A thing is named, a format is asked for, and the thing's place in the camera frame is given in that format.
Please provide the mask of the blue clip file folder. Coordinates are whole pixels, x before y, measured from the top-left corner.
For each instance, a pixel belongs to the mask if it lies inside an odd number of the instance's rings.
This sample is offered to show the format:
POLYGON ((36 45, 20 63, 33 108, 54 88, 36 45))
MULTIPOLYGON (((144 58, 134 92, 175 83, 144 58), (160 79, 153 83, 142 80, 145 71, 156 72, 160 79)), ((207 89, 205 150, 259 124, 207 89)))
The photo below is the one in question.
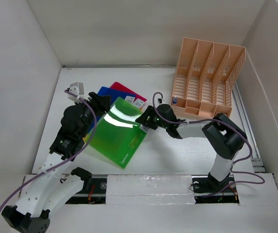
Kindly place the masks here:
POLYGON ((135 94, 111 89, 111 88, 104 87, 104 86, 102 86, 100 88, 100 90, 98 91, 98 95, 99 96, 110 96, 111 97, 110 105, 112 105, 118 98, 122 98, 126 102, 132 104, 136 97, 135 94))

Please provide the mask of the small blue-capped glue bottle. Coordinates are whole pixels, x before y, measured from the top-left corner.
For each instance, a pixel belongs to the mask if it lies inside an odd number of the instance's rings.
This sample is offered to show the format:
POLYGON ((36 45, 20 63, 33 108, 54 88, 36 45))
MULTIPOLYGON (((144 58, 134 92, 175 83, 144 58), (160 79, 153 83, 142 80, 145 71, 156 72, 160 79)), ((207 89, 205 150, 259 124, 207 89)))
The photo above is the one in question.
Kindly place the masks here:
POLYGON ((177 102, 178 102, 178 98, 177 98, 177 97, 173 97, 173 99, 172 99, 172 104, 173 104, 173 105, 176 105, 177 102))

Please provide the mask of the green clip file folder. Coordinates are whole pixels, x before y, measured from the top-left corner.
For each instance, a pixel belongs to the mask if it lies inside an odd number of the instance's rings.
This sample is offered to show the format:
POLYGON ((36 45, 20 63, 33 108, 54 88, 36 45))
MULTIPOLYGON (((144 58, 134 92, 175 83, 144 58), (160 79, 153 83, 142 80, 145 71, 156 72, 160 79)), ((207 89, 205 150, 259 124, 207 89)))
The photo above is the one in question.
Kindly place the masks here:
POLYGON ((97 122, 90 146, 124 169, 147 135, 135 120, 142 111, 118 97, 108 113, 97 122))

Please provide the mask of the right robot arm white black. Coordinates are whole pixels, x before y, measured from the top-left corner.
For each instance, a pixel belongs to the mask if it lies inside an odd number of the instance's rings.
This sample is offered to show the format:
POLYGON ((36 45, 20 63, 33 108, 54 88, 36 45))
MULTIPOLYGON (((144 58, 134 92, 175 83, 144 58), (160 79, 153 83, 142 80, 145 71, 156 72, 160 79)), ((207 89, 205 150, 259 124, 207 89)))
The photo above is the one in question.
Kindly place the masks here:
POLYGON ((135 122, 156 130, 161 127, 175 139, 190 137, 206 138, 216 152, 216 158, 207 178, 208 186, 213 191, 219 191, 226 184, 230 167, 239 150, 247 141, 246 134, 227 115, 218 113, 214 118, 199 121, 179 119, 168 104, 157 108, 148 106, 135 122))

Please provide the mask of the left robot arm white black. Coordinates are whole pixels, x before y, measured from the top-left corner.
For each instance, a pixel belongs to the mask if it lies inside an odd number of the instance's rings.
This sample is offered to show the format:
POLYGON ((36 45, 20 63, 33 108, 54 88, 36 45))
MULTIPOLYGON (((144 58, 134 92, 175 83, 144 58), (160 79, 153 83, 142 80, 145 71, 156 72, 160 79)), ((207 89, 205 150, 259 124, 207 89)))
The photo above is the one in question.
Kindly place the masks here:
POLYGON ((110 96, 89 93, 85 99, 69 89, 65 91, 75 102, 65 109, 61 127, 49 148, 39 173, 27 181, 28 189, 12 206, 5 206, 1 215, 19 233, 44 233, 55 212, 78 192, 87 192, 92 173, 77 167, 61 181, 62 174, 88 145, 84 138, 96 132, 97 118, 109 112, 110 96))

